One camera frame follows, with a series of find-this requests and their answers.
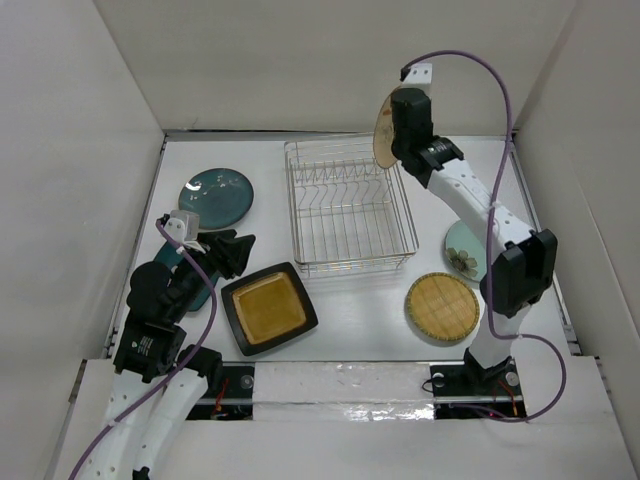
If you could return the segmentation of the beige floral round plate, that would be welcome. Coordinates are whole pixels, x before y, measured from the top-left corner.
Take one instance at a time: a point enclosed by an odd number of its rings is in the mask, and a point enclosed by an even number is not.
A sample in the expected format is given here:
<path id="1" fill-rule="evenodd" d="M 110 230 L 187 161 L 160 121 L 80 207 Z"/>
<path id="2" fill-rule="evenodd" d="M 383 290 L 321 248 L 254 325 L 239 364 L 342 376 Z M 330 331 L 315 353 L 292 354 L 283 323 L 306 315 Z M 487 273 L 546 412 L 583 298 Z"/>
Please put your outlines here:
<path id="1" fill-rule="evenodd" d="M 373 155 L 380 168 L 390 169 L 397 162 L 392 153 L 393 140 L 391 95 L 388 95 L 379 110 L 373 132 Z"/>

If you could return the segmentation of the light green flower plate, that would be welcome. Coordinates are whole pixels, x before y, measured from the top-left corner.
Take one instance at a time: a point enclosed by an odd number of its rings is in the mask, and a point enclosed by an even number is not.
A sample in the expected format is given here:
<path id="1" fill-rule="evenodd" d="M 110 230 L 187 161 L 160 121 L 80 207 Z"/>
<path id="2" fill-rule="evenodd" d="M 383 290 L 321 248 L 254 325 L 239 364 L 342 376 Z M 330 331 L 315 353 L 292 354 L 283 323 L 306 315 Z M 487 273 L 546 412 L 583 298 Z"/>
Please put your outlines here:
<path id="1" fill-rule="evenodd" d="M 451 267 L 471 282 L 479 283 L 487 271 L 486 253 L 481 242 L 461 220 L 444 238 L 444 254 Z"/>

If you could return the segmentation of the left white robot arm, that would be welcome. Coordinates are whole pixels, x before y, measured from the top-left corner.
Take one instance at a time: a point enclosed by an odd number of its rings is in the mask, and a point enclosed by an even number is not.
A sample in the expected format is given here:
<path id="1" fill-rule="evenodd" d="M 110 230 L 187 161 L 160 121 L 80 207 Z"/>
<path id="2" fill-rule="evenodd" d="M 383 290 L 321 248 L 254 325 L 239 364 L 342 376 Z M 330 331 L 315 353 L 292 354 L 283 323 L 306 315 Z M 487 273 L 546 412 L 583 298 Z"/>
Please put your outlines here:
<path id="1" fill-rule="evenodd" d="M 197 401 L 222 387 L 222 357 L 198 339 L 186 345 L 180 322 L 218 279 L 240 276 L 255 236 L 235 230 L 200 234 L 194 243 L 167 238 L 177 261 L 153 260 L 130 278 L 129 313 L 100 432 L 72 479 L 154 479 Z"/>

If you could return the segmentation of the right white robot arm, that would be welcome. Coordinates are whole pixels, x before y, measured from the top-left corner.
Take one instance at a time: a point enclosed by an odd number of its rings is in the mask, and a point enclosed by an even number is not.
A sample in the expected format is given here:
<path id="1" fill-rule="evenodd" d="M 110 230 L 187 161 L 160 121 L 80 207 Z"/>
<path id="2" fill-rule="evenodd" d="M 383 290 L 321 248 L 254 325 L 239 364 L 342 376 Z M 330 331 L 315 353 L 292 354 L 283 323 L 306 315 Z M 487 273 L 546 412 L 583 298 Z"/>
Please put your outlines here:
<path id="1" fill-rule="evenodd" d="M 558 240 L 550 230 L 537 231 L 492 201 L 462 151 L 434 134 L 431 100 L 423 90 L 395 90 L 390 109 L 393 156 L 454 211 L 489 256 L 480 281 L 486 309 L 461 371 L 467 389 L 484 393 L 506 369 L 524 317 L 551 286 Z"/>

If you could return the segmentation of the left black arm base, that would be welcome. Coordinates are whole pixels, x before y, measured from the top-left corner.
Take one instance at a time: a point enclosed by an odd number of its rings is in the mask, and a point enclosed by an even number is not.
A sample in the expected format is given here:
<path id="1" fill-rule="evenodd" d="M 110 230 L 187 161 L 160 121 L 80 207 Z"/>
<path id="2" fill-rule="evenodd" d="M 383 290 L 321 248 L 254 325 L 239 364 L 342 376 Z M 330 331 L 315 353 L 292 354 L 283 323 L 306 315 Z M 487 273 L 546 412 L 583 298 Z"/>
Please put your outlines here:
<path id="1" fill-rule="evenodd" d="M 225 362 L 221 379 L 196 402 L 187 419 L 193 421 L 251 420 L 254 385 L 254 363 Z"/>

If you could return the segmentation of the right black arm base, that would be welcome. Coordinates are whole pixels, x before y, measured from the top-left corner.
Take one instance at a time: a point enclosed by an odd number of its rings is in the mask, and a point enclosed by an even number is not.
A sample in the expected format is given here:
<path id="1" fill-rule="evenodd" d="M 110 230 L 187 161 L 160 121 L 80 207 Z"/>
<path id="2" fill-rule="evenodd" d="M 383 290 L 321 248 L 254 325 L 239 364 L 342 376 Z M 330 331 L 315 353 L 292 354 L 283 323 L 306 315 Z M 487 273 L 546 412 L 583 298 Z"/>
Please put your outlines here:
<path id="1" fill-rule="evenodd" d="M 522 419 L 527 416 L 519 375 L 511 362 L 484 383 L 472 384 L 460 362 L 429 366 L 421 388 L 432 396 L 434 417 L 445 419 Z"/>

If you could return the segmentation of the dark teal round plate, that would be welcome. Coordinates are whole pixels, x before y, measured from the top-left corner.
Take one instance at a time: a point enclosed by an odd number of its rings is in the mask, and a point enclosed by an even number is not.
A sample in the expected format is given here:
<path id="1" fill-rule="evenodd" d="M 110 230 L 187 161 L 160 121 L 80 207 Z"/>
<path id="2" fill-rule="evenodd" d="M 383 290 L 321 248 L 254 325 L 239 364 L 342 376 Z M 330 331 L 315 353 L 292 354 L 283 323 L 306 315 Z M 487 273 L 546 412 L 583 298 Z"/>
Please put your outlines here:
<path id="1" fill-rule="evenodd" d="M 221 230 L 239 222 L 253 200 L 253 185 L 244 174 L 230 168 L 213 168 L 185 183 L 178 206 L 199 216 L 201 230 Z"/>

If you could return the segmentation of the dark teal oval plate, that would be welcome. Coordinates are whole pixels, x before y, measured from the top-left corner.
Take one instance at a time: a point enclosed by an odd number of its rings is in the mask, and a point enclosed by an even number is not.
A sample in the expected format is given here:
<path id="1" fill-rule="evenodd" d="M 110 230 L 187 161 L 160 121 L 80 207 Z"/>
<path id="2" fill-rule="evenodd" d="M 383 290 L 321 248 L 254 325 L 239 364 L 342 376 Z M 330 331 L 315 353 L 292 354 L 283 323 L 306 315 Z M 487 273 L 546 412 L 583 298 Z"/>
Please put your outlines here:
<path id="1" fill-rule="evenodd" d="M 205 273 L 210 273 L 210 282 L 213 286 L 215 286 L 218 282 L 219 275 L 205 264 L 204 255 L 201 252 L 192 249 L 189 249 L 189 253 Z M 186 260 L 184 260 L 183 257 L 179 253 L 177 253 L 176 250 L 168 242 L 165 242 L 163 246 L 158 250 L 156 256 L 154 257 L 154 260 L 156 262 L 162 263 L 169 268 L 172 279 L 175 279 L 177 277 L 177 271 L 181 268 L 182 265 L 185 265 L 187 270 L 192 269 L 192 266 Z M 198 295 L 195 297 L 189 308 L 190 312 L 197 312 L 198 310 L 200 310 L 211 296 L 210 289 L 202 281 L 200 275 L 195 274 L 195 277 L 199 282 L 199 291 Z"/>

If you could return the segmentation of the black square amber plate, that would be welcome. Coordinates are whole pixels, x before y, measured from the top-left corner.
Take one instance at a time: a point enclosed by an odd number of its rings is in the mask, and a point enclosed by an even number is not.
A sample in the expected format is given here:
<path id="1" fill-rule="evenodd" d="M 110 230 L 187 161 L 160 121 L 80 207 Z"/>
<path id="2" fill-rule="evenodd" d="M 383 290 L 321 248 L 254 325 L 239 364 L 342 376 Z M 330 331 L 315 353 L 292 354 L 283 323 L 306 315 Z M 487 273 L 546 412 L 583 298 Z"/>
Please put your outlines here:
<path id="1" fill-rule="evenodd" d="M 247 357 L 277 348 L 318 325 L 312 301 L 289 262 L 226 285 L 221 300 L 238 348 Z"/>

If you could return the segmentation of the woven bamboo round plate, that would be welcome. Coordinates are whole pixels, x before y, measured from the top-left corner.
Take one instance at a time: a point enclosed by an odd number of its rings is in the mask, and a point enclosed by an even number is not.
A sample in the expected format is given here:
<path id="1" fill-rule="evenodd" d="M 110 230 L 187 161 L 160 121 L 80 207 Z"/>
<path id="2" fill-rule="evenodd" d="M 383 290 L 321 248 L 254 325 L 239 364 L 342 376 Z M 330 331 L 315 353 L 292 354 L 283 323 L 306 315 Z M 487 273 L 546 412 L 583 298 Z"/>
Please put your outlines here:
<path id="1" fill-rule="evenodd" d="M 406 294 L 405 310 L 420 332 L 448 343 L 469 337 L 481 313 L 473 290 L 447 273 L 430 273 L 416 279 Z"/>

